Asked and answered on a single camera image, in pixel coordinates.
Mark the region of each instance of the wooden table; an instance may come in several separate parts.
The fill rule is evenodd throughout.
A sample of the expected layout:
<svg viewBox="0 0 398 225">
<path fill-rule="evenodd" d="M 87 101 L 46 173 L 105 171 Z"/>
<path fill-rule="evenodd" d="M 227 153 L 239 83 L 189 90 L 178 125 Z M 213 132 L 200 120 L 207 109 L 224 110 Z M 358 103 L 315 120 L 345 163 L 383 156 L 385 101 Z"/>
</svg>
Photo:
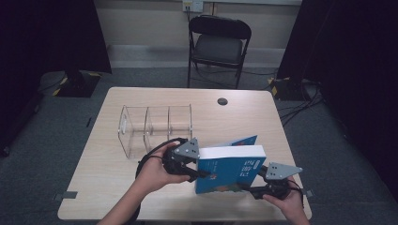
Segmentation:
<svg viewBox="0 0 398 225">
<path fill-rule="evenodd" d="M 226 98 L 228 104 L 217 100 Z M 193 137 L 200 146 L 225 143 L 257 134 L 267 160 L 295 165 L 273 98 L 266 91 L 111 88 L 70 181 L 75 199 L 64 199 L 58 216 L 65 220 L 97 220 L 116 204 L 134 181 L 137 162 L 126 158 L 117 137 L 119 117 L 127 106 L 180 106 L 191 104 Z M 301 185 L 298 175 L 296 181 Z M 257 176 L 253 185 L 264 185 Z M 312 216 L 304 197 L 305 213 Z M 168 185 L 149 194 L 140 220 L 269 221 L 284 220 L 270 203 L 255 200 L 249 192 L 196 195 L 194 183 Z"/>
</svg>

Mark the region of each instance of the blue book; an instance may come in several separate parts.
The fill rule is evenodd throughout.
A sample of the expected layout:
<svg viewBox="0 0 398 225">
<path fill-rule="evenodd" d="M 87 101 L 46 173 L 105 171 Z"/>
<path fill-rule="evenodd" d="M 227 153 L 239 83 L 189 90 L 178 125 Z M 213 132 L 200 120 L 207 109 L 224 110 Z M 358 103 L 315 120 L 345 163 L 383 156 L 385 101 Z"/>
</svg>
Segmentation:
<svg viewBox="0 0 398 225">
<path fill-rule="evenodd" d="M 250 187 L 266 160 L 261 145 L 201 148 L 199 153 L 197 169 L 210 175 L 196 180 L 196 194 Z"/>
</svg>

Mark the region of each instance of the chair backrest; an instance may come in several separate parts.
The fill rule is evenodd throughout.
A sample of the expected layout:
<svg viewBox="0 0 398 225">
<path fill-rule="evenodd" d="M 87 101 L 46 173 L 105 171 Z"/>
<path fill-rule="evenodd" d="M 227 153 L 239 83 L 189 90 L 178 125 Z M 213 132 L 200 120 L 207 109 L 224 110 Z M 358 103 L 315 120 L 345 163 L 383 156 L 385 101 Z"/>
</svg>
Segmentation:
<svg viewBox="0 0 398 225">
<path fill-rule="evenodd" d="M 189 29 L 190 33 L 226 38 L 250 40 L 252 36 L 252 29 L 245 22 L 210 15 L 201 15 L 192 18 Z"/>
</svg>

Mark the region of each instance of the gray carpet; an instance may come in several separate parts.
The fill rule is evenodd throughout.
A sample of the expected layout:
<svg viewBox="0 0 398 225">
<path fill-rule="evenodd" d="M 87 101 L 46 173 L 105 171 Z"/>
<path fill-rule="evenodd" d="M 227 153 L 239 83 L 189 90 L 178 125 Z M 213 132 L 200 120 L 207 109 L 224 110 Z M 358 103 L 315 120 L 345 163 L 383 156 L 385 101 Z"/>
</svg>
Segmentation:
<svg viewBox="0 0 398 225">
<path fill-rule="evenodd" d="M 273 73 L 273 68 L 245 69 Z M 102 101 L 112 86 L 186 86 L 187 69 L 115 68 L 105 74 L 91 98 L 52 97 L 56 86 L 45 89 L 40 109 L 10 146 L 10 156 L 0 158 L 0 224 L 95 224 L 66 222 L 57 217 L 57 193 L 68 188 Z M 41 89 L 61 79 L 62 73 L 43 76 Z M 272 75 L 242 74 L 239 89 L 264 90 Z M 231 73 L 194 74 L 192 88 L 226 88 L 234 84 Z M 314 87 L 309 87 L 314 94 Z M 301 102 L 276 101 L 280 115 Z M 312 224 L 396 224 L 398 206 L 372 165 L 344 138 L 337 119 L 324 103 L 290 120 L 284 130 L 301 179 L 315 197 L 309 199 Z M 287 224 L 275 222 L 267 224 Z"/>
</svg>

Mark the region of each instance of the chair seat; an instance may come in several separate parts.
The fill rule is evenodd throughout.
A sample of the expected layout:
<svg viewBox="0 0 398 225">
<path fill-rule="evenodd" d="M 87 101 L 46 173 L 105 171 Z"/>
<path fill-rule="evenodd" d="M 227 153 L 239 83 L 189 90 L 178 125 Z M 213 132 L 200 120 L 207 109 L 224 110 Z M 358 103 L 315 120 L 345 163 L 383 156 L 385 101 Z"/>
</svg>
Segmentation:
<svg viewBox="0 0 398 225">
<path fill-rule="evenodd" d="M 201 35 L 192 54 L 192 59 L 238 65 L 243 43 L 240 39 Z"/>
</svg>

